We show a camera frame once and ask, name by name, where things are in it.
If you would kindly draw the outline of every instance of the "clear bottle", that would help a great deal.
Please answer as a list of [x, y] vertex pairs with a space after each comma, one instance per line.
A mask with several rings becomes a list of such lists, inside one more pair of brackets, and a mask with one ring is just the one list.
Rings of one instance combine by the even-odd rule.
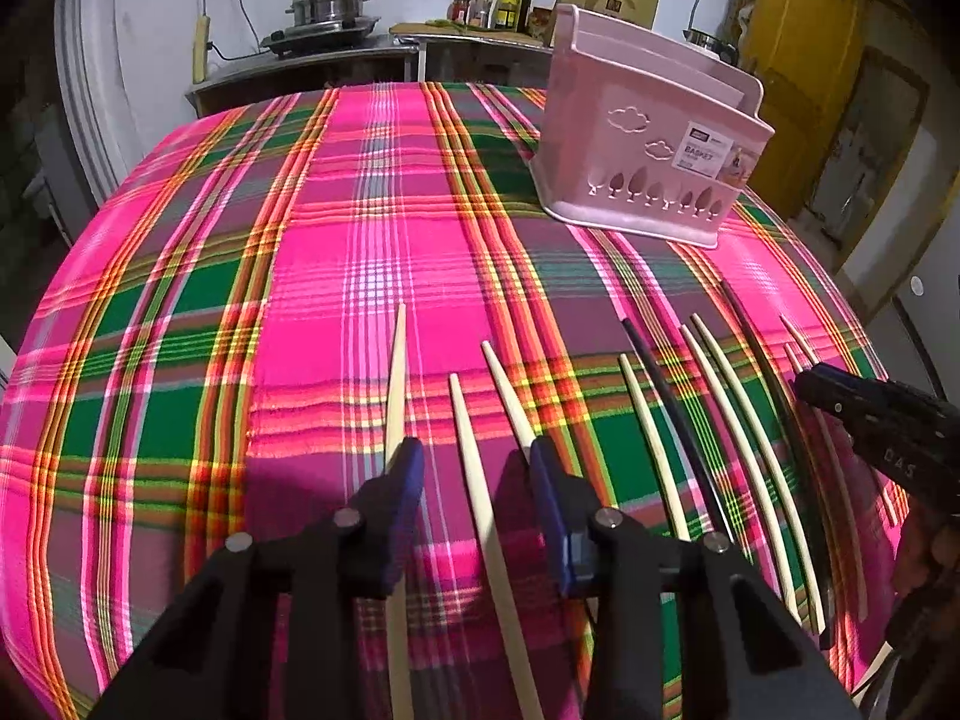
[[496, 0], [493, 15], [497, 29], [517, 29], [517, 0]]
[[517, 10], [517, 32], [529, 35], [527, 31], [527, 19], [530, 17], [530, 5], [533, 0], [520, 0], [520, 9]]
[[470, 26], [481, 26], [486, 29], [490, 26], [491, 11], [493, 11], [493, 0], [470, 0], [467, 23]]

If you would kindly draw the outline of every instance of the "basket base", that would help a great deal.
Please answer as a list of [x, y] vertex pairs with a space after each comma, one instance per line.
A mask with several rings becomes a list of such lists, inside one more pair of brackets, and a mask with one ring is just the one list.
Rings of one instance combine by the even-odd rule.
[[598, 227], [604, 230], [646, 235], [650, 238], [661, 238], [665, 241], [675, 241], [680, 244], [690, 244], [701, 248], [717, 248], [718, 233], [713, 230], [697, 230], [685, 224], [673, 224], [667, 220], [657, 220], [654, 225], [650, 220], [637, 218], [632, 224], [624, 220], [624, 215], [616, 211], [605, 211], [602, 208], [586, 208], [579, 203], [568, 202], [563, 199], [548, 200], [549, 192], [546, 183], [539, 179], [536, 169], [536, 156], [527, 163], [530, 175], [534, 179], [536, 197], [541, 208], [555, 220], [567, 224], [577, 224], [582, 227]]

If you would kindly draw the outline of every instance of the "yellow door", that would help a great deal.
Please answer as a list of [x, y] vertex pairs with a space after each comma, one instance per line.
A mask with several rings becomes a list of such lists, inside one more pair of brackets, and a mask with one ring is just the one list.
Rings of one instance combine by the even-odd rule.
[[750, 186], [782, 217], [809, 198], [863, 52], [867, 0], [757, 0], [741, 67], [763, 82], [760, 117], [776, 129]]

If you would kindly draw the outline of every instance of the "blue gripper pad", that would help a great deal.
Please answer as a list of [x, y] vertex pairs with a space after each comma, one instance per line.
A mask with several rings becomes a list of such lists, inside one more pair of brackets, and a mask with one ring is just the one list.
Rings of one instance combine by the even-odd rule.
[[386, 598], [403, 573], [424, 493], [424, 446], [405, 437], [387, 468], [363, 483], [349, 502], [363, 514], [364, 526], [358, 541], [344, 546], [341, 576], [359, 598]]
[[560, 595], [595, 595], [600, 556], [589, 522], [601, 505], [593, 485], [563, 470], [557, 448], [546, 436], [537, 437], [530, 447], [530, 484], [544, 533], [547, 567]]

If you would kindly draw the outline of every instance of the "chopstick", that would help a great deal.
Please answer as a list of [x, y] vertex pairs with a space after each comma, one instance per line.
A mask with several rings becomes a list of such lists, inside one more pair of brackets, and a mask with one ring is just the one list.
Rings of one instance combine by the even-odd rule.
[[517, 605], [514, 603], [514, 594], [510, 588], [507, 563], [503, 559], [503, 550], [496, 533], [490, 489], [487, 487], [483, 464], [480, 461], [480, 451], [470, 424], [467, 402], [464, 401], [464, 394], [460, 389], [460, 380], [456, 373], [450, 374], [450, 399], [453, 401], [457, 442], [460, 444], [464, 475], [467, 477], [470, 509], [473, 512], [473, 522], [477, 528], [477, 538], [480, 541], [483, 562], [490, 581], [493, 605], [496, 608], [496, 618], [500, 623], [500, 635], [503, 637], [507, 664], [510, 666], [510, 675], [517, 692], [520, 713], [523, 720], [544, 720], [544, 710], [536, 693], [534, 674], [530, 667], [527, 647], [523, 641]]
[[[784, 317], [783, 314], [781, 314], [781, 322], [784, 323], [784, 327], [786, 327], [790, 335], [793, 336], [793, 340], [797, 342], [797, 346], [800, 346], [800, 349], [803, 351], [803, 354], [805, 354], [810, 365], [816, 365], [820, 361], [820, 358], [817, 356], [817, 353], [813, 351], [813, 348], [810, 346], [805, 336], [803, 336], [803, 333], [800, 333], [800, 330], [795, 327], [793, 322], [790, 322], [790, 320], [787, 317]], [[880, 474], [872, 467], [870, 467], [870, 477], [872, 480], [874, 480], [874, 484], [877, 486], [877, 494], [880, 495], [880, 500], [883, 501], [883, 507], [886, 509], [887, 517], [890, 519], [891, 524], [896, 525], [899, 519], [896, 517], [894, 502], [890, 500], [890, 495], [887, 493], [887, 485], [885, 481], [882, 480]]]
[[808, 588], [810, 623], [813, 625], [813, 630], [819, 635], [827, 626], [827, 615], [824, 614], [824, 607], [820, 597], [820, 583], [817, 581], [816, 571], [813, 570], [813, 560], [811, 560], [810, 557], [810, 547], [806, 541], [806, 533], [803, 529], [803, 523], [800, 522], [800, 513], [797, 511], [797, 505], [794, 503], [793, 493], [790, 493], [790, 487], [786, 483], [784, 470], [781, 469], [779, 461], [776, 459], [774, 449], [770, 445], [770, 439], [768, 439], [763, 426], [760, 424], [760, 418], [757, 416], [757, 410], [754, 408], [754, 404], [750, 401], [750, 396], [748, 396], [747, 391], [743, 389], [743, 385], [739, 378], [737, 378], [730, 361], [727, 360], [727, 356], [720, 348], [720, 344], [717, 343], [716, 338], [713, 337], [707, 325], [704, 324], [697, 314], [693, 314], [692, 320], [697, 326], [701, 337], [707, 342], [710, 354], [712, 354], [714, 360], [716, 360], [724, 378], [727, 380], [727, 385], [733, 391], [733, 396], [740, 404], [740, 409], [745, 418], [747, 418], [747, 423], [754, 433], [754, 438], [757, 439], [760, 456], [762, 456], [767, 466], [767, 471], [774, 481], [776, 494], [779, 495], [781, 506], [784, 507], [787, 523], [790, 526], [790, 530], [793, 531], [794, 539], [797, 543], [797, 550], [800, 553], [800, 566], [803, 567], [803, 576], [805, 576], [806, 587]]
[[686, 526], [686, 515], [683, 513], [683, 504], [680, 503], [680, 493], [677, 490], [677, 482], [673, 478], [673, 471], [670, 470], [670, 463], [666, 457], [664, 443], [659, 437], [654, 423], [653, 415], [650, 413], [650, 407], [647, 406], [647, 400], [640, 389], [640, 382], [637, 381], [637, 375], [630, 365], [627, 355], [621, 354], [619, 357], [620, 371], [627, 382], [627, 391], [630, 392], [630, 399], [634, 404], [634, 413], [640, 422], [640, 429], [646, 437], [647, 445], [650, 447], [650, 453], [654, 457], [654, 470], [656, 477], [661, 484], [661, 490], [664, 491], [664, 509], [670, 518], [670, 525], [673, 529], [673, 535], [681, 541], [690, 541], [690, 531]]
[[757, 338], [757, 332], [747, 316], [747, 310], [740, 302], [739, 296], [733, 290], [733, 287], [726, 279], [720, 281], [720, 290], [727, 299], [728, 305], [733, 310], [736, 320], [740, 325], [740, 330], [747, 340], [747, 346], [750, 347], [757, 366], [760, 368], [760, 376], [767, 386], [767, 391], [773, 401], [776, 417], [784, 428], [784, 440], [787, 450], [796, 461], [797, 479], [800, 482], [805, 500], [812, 507], [811, 514], [803, 517], [808, 534], [810, 554], [813, 558], [813, 567], [817, 572], [817, 581], [821, 589], [821, 604], [824, 608], [824, 630], [820, 635], [820, 648], [829, 650], [833, 646], [833, 638], [836, 626], [836, 600], [834, 598], [833, 588], [833, 566], [830, 563], [830, 550], [827, 544], [827, 534], [824, 531], [824, 522], [820, 512], [816, 509], [818, 502], [817, 484], [815, 481], [815, 466], [810, 457], [808, 446], [803, 438], [803, 429], [800, 427], [800, 420], [793, 409], [789, 395], [786, 391], [784, 380], [774, 372], [770, 360], [767, 359], [767, 352], [760, 344]]
[[[397, 323], [390, 354], [390, 378], [387, 379], [387, 418], [384, 431], [384, 466], [394, 459], [403, 440], [403, 411], [407, 379], [407, 314], [397, 304]], [[413, 690], [410, 685], [410, 653], [407, 642], [407, 578], [400, 575], [394, 592], [387, 597], [387, 671], [390, 675], [392, 720], [414, 720]]]
[[634, 324], [627, 317], [623, 319], [623, 328], [627, 331], [630, 343], [632, 343], [637, 356], [640, 357], [640, 362], [643, 362], [643, 367], [646, 368], [647, 375], [653, 382], [659, 398], [664, 402], [666, 413], [677, 430], [680, 444], [683, 445], [683, 451], [688, 457], [693, 475], [697, 478], [700, 495], [703, 495], [712, 527], [714, 530], [723, 533], [731, 543], [736, 543], [736, 539], [733, 537], [733, 529], [727, 517], [727, 510], [724, 508], [723, 499], [720, 497], [720, 490], [717, 488], [716, 480], [713, 478], [707, 460], [704, 459], [704, 454], [700, 450], [697, 437], [693, 432], [693, 426], [690, 424], [690, 417], [680, 405], [680, 401], [673, 394], [669, 384], [667, 384], [647, 341], [637, 332]]
[[707, 360], [707, 355], [704, 354], [696, 338], [693, 337], [693, 333], [690, 332], [685, 324], [680, 326], [680, 333], [683, 333], [686, 344], [690, 347], [690, 351], [693, 352], [693, 357], [697, 361], [697, 365], [699, 365], [704, 379], [707, 380], [707, 386], [713, 395], [713, 399], [716, 400], [717, 405], [720, 407], [727, 427], [730, 429], [733, 440], [736, 443], [740, 461], [745, 469], [747, 469], [747, 475], [750, 477], [751, 487], [754, 491], [754, 498], [757, 500], [757, 503], [760, 504], [760, 514], [763, 517], [764, 525], [766, 525], [767, 538], [770, 539], [770, 545], [774, 555], [774, 567], [776, 568], [776, 580], [781, 586], [781, 598], [784, 599], [789, 613], [793, 614], [797, 622], [800, 623], [800, 612], [797, 608], [797, 594], [794, 590], [793, 576], [790, 573], [790, 562], [786, 557], [784, 534], [781, 533], [781, 528], [779, 528], [779, 520], [776, 519], [776, 511], [774, 511], [774, 502], [767, 490], [766, 480], [764, 480], [763, 474], [760, 472], [760, 465], [757, 464], [757, 458], [754, 457], [754, 450], [750, 447], [747, 434], [743, 432], [743, 426], [740, 424], [740, 420], [737, 418], [736, 412], [733, 410], [733, 405], [731, 405], [730, 399], [723, 389], [723, 385], [720, 384], [720, 380], [717, 378], [713, 366], [709, 360]]
[[[790, 361], [794, 374], [800, 373], [803, 370], [803, 366], [800, 364], [800, 360], [797, 358], [797, 355], [789, 343], [784, 343], [784, 351], [786, 352], [787, 359]], [[863, 622], [867, 619], [867, 614], [869, 613], [867, 606], [867, 580], [863, 572], [863, 557], [860, 553], [860, 534], [857, 531], [856, 518], [853, 515], [853, 503], [851, 503], [850, 500], [850, 491], [847, 489], [846, 478], [840, 466], [840, 458], [837, 456], [836, 446], [834, 446], [833, 438], [830, 436], [829, 428], [827, 428], [827, 420], [824, 419], [824, 415], [822, 415], [818, 409], [810, 410], [817, 420], [817, 425], [824, 437], [824, 443], [827, 445], [827, 455], [829, 455], [830, 465], [837, 478], [837, 487], [840, 488], [840, 498], [843, 501], [844, 514], [847, 516], [848, 526], [850, 527], [851, 542], [853, 543], [853, 562], [854, 569], [856, 570], [856, 616], [860, 622]]]
[[[503, 408], [507, 412], [510, 427], [514, 431], [514, 437], [517, 439], [520, 450], [523, 452], [523, 459], [527, 461], [527, 466], [529, 466], [530, 447], [536, 437], [534, 429], [530, 426], [530, 420], [527, 419], [523, 406], [520, 404], [517, 391], [510, 383], [510, 379], [507, 378], [507, 371], [503, 370], [503, 365], [500, 364], [500, 360], [496, 356], [496, 352], [493, 351], [493, 347], [490, 346], [490, 342], [482, 341], [480, 348], [483, 349], [483, 356], [487, 359], [487, 367], [490, 369], [491, 377], [493, 377], [493, 386], [496, 387]], [[591, 626], [593, 626], [593, 621], [597, 619], [597, 608], [597, 599], [587, 598], [587, 619], [589, 619]]]

